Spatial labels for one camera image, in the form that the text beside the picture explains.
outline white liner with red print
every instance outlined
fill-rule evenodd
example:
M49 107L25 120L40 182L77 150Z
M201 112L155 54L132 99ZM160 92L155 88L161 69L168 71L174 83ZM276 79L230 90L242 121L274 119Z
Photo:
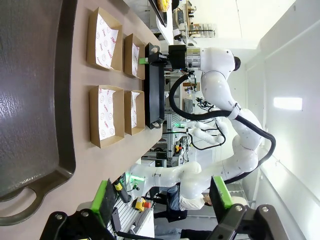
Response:
M137 76L140 47L132 43L132 75Z
M114 100L115 91L99 88L98 114L100 141L116 134L114 126Z
M114 55L118 30L111 29L104 19L98 14L95 32L95 62L96 64L113 69L111 67Z
M131 92L131 128L135 128L137 126L137 104L136 99L140 93L139 92Z

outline yellow food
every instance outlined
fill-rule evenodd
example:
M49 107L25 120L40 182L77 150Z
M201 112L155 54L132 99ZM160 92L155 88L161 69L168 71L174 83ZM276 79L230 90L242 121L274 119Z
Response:
M157 3L161 12L166 12L169 9L170 0L157 0Z

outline fluorescent light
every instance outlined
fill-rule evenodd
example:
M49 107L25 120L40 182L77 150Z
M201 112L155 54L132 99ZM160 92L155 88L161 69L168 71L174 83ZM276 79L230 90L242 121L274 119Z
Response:
M302 110L301 97L275 97L273 105L279 109Z

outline black tray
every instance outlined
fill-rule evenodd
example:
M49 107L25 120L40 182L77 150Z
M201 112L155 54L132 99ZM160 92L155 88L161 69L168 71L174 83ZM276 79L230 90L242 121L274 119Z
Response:
M145 57L151 50L159 46L149 43L145 47ZM160 128L165 119L165 70L164 66L145 65L145 80L143 81L145 124L150 128Z
M158 19L160 20L161 24L165 27L167 27L167 13L160 11L158 9L158 4L157 4L157 0L149 0L149 3L151 5L151 7L153 8L155 15L158 17Z
M0 202L25 188L36 198L22 212L0 217L0 226L31 217L75 172L70 76L76 7L76 0L1 5Z

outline white shirt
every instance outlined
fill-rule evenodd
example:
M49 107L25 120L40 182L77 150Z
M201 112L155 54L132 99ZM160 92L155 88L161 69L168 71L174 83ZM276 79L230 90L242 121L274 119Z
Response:
M199 210L205 205L204 196L200 194L198 197L194 199L187 199L183 196L180 196L179 199L180 210Z

